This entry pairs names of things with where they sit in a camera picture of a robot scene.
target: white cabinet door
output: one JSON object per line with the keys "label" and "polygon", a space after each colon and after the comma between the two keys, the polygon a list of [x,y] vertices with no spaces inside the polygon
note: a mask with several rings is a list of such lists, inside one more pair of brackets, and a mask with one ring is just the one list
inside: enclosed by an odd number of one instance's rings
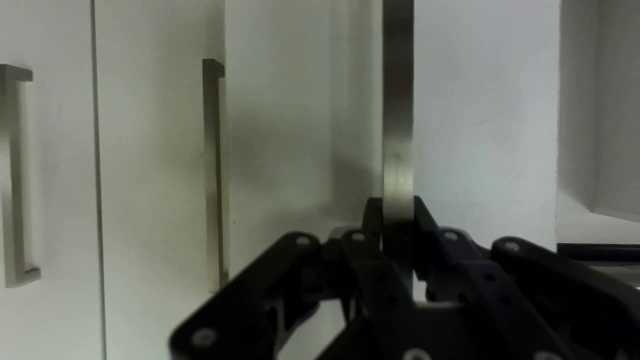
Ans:
{"label": "white cabinet door", "polygon": [[490,245],[556,245],[559,2],[416,0],[416,192]]}
{"label": "white cabinet door", "polygon": [[[5,360],[101,359],[90,18],[84,0],[0,0],[0,64],[26,68],[33,79],[1,100],[0,123],[5,124],[7,108],[22,108],[19,229],[28,262],[41,271],[40,281],[18,288],[0,285],[0,359]],[[5,161],[18,148],[0,156],[1,197],[9,185]],[[16,206],[3,206],[1,218],[12,208],[19,217]]]}
{"label": "white cabinet door", "polygon": [[107,360],[167,359],[218,286],[205,239],[202,61],[222,0],[97,0],[97,118]]}
{"label": "white cabinet door", "polygon": [[[379,2],[226,5],[229,267],[284,233],[325,239],[379,195]],[[321,307],[281,359],[314,359],[341,326]]]}

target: black mechanical linkage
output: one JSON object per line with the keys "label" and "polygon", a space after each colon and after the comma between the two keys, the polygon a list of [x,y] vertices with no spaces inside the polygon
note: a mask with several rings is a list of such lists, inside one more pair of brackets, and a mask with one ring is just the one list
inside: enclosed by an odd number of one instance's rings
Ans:
{"label": "black mechanical linkage", "polygon": [[[409,247],[390,261],[395,237]],[[407,268],[428,303],[414,303]],[[414,225],[395,233],[372,198],[359,229],[324,245],[281,237],[174,333],[172,357],[273,360],[324,300],[341,303],[345,326],[306,359],[640,360],[632,286],[520,239],[486,251],[440,229],[420,198]]]}

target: metal bar handle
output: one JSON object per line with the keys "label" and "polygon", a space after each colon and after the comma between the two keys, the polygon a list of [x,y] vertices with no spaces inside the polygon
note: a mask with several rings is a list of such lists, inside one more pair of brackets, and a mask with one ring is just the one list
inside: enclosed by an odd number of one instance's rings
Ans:
{"label": "metal bar handle", "polygon": [[414,222],[414,0],[381,2],[383,226]]}
{"label": "metal bar handle", "polygon": [[224,168],[224,127],[219,82],[224,67],[213,61],[202,61],[202,97],[203,97],[203,181],[205,181],[205,239],[213,247],[218,261],[218,286],[227,282],[229,262],[226,247],[226,181]]}
{"label": "metal bar handle", "polygon": [[24,259],[24,195],[19,147],[18,82],[31,82],[31,72],[0,64],[0,164],[1,164],[1,229],[3,281],[18,288],[40,278],[40,268]]}

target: cabinet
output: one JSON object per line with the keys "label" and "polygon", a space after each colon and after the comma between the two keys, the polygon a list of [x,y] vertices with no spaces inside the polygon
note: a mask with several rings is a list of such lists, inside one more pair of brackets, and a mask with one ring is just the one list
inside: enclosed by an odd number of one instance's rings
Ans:
{"label": "cabinet", "polygon": [[107,360],[167,359],[218,286],[202,61],[219,57],[222,0],[96,2]]}
{"label": "cabinet", "polygon": [[[100,360],[90,5],[1,0],[0,64],[31,72],[31,82],[1,85],[18,94],[1,100],[1,127],[9,120],[5,110],[19,108],[22,139],[16,144],[22,150],[24,245],[28,262],[41,271],[35,282],[0,286],[0,359]],[[18,148],[0,156],[1,197],[9,185],[5,164]],[[1,218],[9,211],[19,217],[16,203],[1,208]]]}

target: screw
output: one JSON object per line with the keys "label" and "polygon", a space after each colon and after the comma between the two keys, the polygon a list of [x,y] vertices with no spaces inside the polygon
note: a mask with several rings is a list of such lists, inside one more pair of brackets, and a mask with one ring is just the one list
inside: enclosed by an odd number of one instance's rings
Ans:
{"label": "screw", "polygon": [[520,245],[517,243],[504,243],[504,248],[509,253],[520,253]]}
{"label": "screw", "polygon": [[534,360],[561,360],[557,354],[553,354],[553,352],[535,352],[534,354]]}
{"label": "screw", "polygon": [[200,329],[198,333],[193,333],[191,336],[191,345],[195,348],[209,348],[211,345],[216,345],[218,334],[211,329]]}
{"label": "screw", "polygon": [[298,237],[298,239],[296,239],[296,245],[298,245],[298,247],[310,247],[312,240],[310,240],[307,237]]}
{"label": "screw", "polygon": [[443,239],[445,240],[458,240],[458,235],[456,233],[443,233]]}
{"label": "screw", "polygon": [[409,348],[402,354],[402,360],[432,360],[432,357],[422,348]]}
{"label": "screw", "polygon": [[354,243],[363,243],[365,237],[363,237],[361,233],[354,233],[354,235],[352,235],[352,240],[354,240]]}

